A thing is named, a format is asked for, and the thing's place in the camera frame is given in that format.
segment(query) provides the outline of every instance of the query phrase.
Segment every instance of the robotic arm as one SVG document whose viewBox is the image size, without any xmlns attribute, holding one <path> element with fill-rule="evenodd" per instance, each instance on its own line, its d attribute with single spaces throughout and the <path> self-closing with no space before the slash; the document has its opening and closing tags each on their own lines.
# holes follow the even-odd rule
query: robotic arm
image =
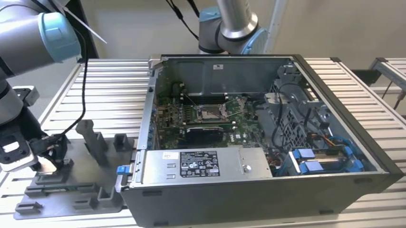
<svg viewBox="0 0 406 228">
<path fill-rule="evenodd" d="M 70 0 L 60 0 L 64 5 Z M 267 33 L 247 0 L 218 0 L 201 13 L 203 53 L 258 54 Z M 80 54 L 75 29 L 51 0 L 0 0 L 0 167 L 50 173 L 64 165 L 67 138 L 48 136 L 7 79 Z"/>
<path fill-rule="evenodd" d="M 78 37 L 48 0 L 0 0 L 0 166 L 40 171 L 38 156 L 58 168 L 66 138 L 47 137 L 7 79 L 80 54 Z"/>
</svg>

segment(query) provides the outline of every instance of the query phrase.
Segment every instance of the metal rail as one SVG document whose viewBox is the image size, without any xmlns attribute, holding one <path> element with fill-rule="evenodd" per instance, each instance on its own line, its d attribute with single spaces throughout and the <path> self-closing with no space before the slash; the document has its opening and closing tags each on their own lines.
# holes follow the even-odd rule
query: metal rail
<svg viewBox="0 0 406 228">
<path fill-rule="evenodd" d="M 406 172 L 406 122 L 382 101 L 347 67 L 329 58 L 306 59 L 334 91 L 382 149 Z M 143 98 L 147 91 L 148 62 L 146 60 L 92 60 L 90 62 L 87 89 L 88 114 L 95 128 L 106 136 L 128 133 L 138 136 Z M 60 132 L 80 113 L 79 72 L 68 79 L 66 89 L 58 95 L 43 116 L 48 133 Z M 68 135 L 79 137 L 75 132 Z M 30 227 L 127 227 L 136 222 L 126 209 L 115 214 L 14 220 L 15 205 L 23 198 L 34 177 L 31 170 L 0 173 L 0 221 Z M 369 194 L 339 214 L 262 221 L 225 223 L 222 227 L 302 227 L 302 228 L 382 228 L 405 227 L 406 177 L 379 194 Z M 219 227 L 214 225 L 194 228 Z"/>
<path fill-rule="evenodd" d="M 378 70 L 402 90 L 406 90 L 406 58 L 377 58 L 370 69 Z"/>
</svg>

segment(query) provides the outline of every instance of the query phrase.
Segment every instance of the blue release latch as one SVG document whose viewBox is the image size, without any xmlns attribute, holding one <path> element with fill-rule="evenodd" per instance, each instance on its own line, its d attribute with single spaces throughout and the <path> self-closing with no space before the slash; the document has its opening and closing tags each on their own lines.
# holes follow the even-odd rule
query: blue release latch
<svg viewBox="0 0 406 228">
<path fill-rule="evenodd" d="M 347 168 L 347 171 L 349 172 L 362 172 L 362 169 L 363 169 L 363 164 L 362 164 L 361 160 L 357 159 L 353 163 L 351 168 Z"/>
<path fill-rule="evenodd" d="M 318 161 L 306 161 L 299 165 L 302 174 L 323 171 L 323 167 Z"/>
<path fill-rule="evenodd" d="M 122 165 L 116 168 L 116 174 L 118 175 L 124 175 L 130 174 L 130 165 Z"/>
<path fill-rule="evenodd" d="M 351 150 L 351 148 L 350 148 L 349 146 L 345 147 L 345 150 L 343 150 L 343 151 L 345 151 L 345 153 L 347 154 L 347 156 L 351 157 L 351 155 L 353 155 L 353 150 Z"/>
<path fill-rule="evenodd" d="M 293 151 L 293 155 L 295 159 L 303 158 L 303 159 L 314 159 L 315 153 L 311 149 L 295 149 Z"/>
</svg>

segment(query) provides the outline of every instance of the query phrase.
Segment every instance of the black wire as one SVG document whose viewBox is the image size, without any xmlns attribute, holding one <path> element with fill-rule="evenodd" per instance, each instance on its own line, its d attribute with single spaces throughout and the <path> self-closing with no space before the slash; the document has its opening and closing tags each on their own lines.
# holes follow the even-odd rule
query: black wire
<svg viewBox="0 0 406 228">
<path fill-rule="evenodd" d="M 40 7 L 40 8 L 43 9 L 43 11 L 44 11 L 46 13 L 51 13 L 51 12 L 52 12 L 52 11 L 44 6 L 44 4 L 40 3 L 38 0 L 31 0 L 31 1 L 32 1 L 34 4 L 36 4 L 38 7 Z"/>
<path fill-rule="evenodd" d="M 199 18 L 199 17 L 201 17 L 201 13 L 199 13 L 199 9 L 198 9 L 198 7 L 197 7 L 195 1 L 194 1 L 194 0 L 187 0 L 187 1 L 188 1 L 188 3 L 190 3 L 190 6 L 191 6 L 191 8 L 192 8 L 192 11 L 194 11 L 195 14 L 197 14 L 197 17 Z"/>
<path fill-rule="evenodd" d="M 294 86 L 297 86 L 297 87 L 299 87 L 299 88 L 302 89 L 302 87 L 301 87 L 298 84 L 295 84 L 295 83 L 286 83 L 286 84 L 283 84 L 283 85 L 281 86 L 281 88 L 278 89 L 278 92 L 277 92 L 277 93 L 281 93 L 281 89 L 282 89 L 286 85 L 291 85 L 291 86 L 294 85 Z M 297 107 L 297 111 L 298 111 L 298 113 L 301 114 L 301 116 L 302 116 L 303 118 L 306 118 L 305 114 L 301 112 L 299 107 Z M 311 125 L 313 125 L 317 129 L 321 130 L 321 128 L 319 128 L 319 126 L 317 125 L 315 122 L 313 122 L 310 119 L 307 120 L 307 122 L 311 123 Z"/>
<path fill-rule="evenodd" d="M 285 138 L 286 138 L 286 137 L 285 137 L 285 130 L 286 130 L 286 128 L 287 128 L 289 125 L 290 125 L 290 124 L 287 123 L 287 124 L 285 125 L 283 129 L 282 129 L 282 147 L 286 146 L 286 145 L 289 144 L 289 143 L 285 144 Z"/>
<path fill-rule="evenodd" d="M 31 0 L 47 13 L 51 13 L 51 10 L 38 1 L 38 0 Z M 58 9 L 55 3 L 52 0 L 48 0 L 51 6 L 54 7 L 55 11 L 62 13 L 60 10 Z M 84 72 L 83 72 L 83 82 L 82 82 L 82 114 L 79 116 L 79 118 L 75 120 L 75 122 L 68 126 L 68 128 L 63 131 L 63 133 L 60 133 L 56 138 L 54 139 L 54 141 L 58 141 L 67 133 L 70 130 L 72 130 L 72 128 L 75 127 L 75 125 L 82 121 L 84 114 L 87 112 L 87 105 L 86 105 L 86 84 L 87 84 L 87 76 L 88 76 L 88 63 L 90 63 L 90 57 L 88 57 L 88 47 L 87 47 L 87 40 L 84 39 L 82 33 L 78 31 L 76 28 L 74 28 L 76 34 L 79 35 L 79 37 L 82 38 L 83 41 L 83 47 L 84 47 Z"/>
<path fill-rule="evenodd" d="M 88 63 L 90 63 L 90 57 L 88 57 L 88 47 L 87 47 L 87 41 L 82 35 L 82 33 L 76 30 L 76 28 L 74 28 L 75 32 L 78 33 L 78 35 L 80 36 L 82 40 L 83 40 L 83 46 L 84 46 L 84 70 L 83 70 L 83 82 L 82 82 L 82 114 L 79 116 L 79 118 L 75 120 L 75 122 L 68 126 L 68 128 L 63 131 L 63 133 L 60 135 L 58 135 L 55 141 L 58 141 L 67 133 L 70 130 L 72 130 L 72 128 L 75 127 L 75 125 L 83 120 L 84 114 L 87 112 L 87 102 L 86 102 L 86 85 L 87 85 L 87 76 L 88 76 Z"/>
<path fill-rule="evenodd" d="M 172 11 L 175 12 L 179 20 L 182 21 L 183 25 L 186 26 L 186 28 L 188 29 L 190 33 L 192 34 L 192 36 L 197 38 L 197 40 L 199 40 L 198 35 L 192 32 L 192 30 L 190 29 L 190 26 L 187 25 L 184 19 L 183 19 L 183 14 L 178 8 L 178 6 L 174 4 L 174 1 L 171 0 L 171 2 L 168 0 L 166 0 L 167 4 L 170 5 Z"/>
<path fill-rule="evenodd" d="M 275 144 L 275 135 L 277 135 L 278 128 L 279 128 L 279 126 L 281 126 L 281 121 L 282 121 L 282 109 L 283 109 L 281 93 L 278 93 L 278 98 L 279 98 L 279 114 L 278 114 L 277 126 L 275 126 L 275 129 L 274 129 L 273 135 L 271 135 L 271 140 L 273 140 L 274 146 L 275 146 L 281 151 L 283 151 L 283 147 Z"/>
<path fill-rule="evenodd" d="M 391 85 L 393 85 L 393 82 L 390 82 L 389 85 L 387 85 L 387 87 L 386 87 L 386 90 L 385 90 L 383 95 L 382 95 L 382 99 L 383 99 L 383 97 L 385 97 L 385 95 L 386 95 L 386 93 L 387 93 L 387 90 L 389 90 L 389 88 L 391 87 Z"/>
<path fill-rule="evenodd" d="M 401 103 L 401 100 L 398 100 L 398 101 L 395 102 L 394 107 L 393 107 L 394 110 L 398 108 L 400 103 Z"/>
<path fill-rule="evenodd" d="M 311 108 L 307 109 L 307 113 L 306 113 L 306 117 L 305 117 L 305 127 L 307 127 L 307 121 L 309 121 L 309 118 L 310 118 L 310 113 L 311 113 Z"/>
</svg>

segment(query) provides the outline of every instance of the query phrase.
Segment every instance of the white label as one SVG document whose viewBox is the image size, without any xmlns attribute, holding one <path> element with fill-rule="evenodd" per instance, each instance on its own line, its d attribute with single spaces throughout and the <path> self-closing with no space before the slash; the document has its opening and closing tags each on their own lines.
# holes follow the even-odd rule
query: white label
<svg viewBox="0 0 406 228">
<path fill-rule="evenodd" d="M 164 152 L 163 159 L 179 159 L 179 153 L 178 152 Z"/>
<path fill-rule="evenodd" d="M 222 70 L 222 69 L 223 69 L 223 64 L 214 65 L 214 70 Z"/>
</svg>

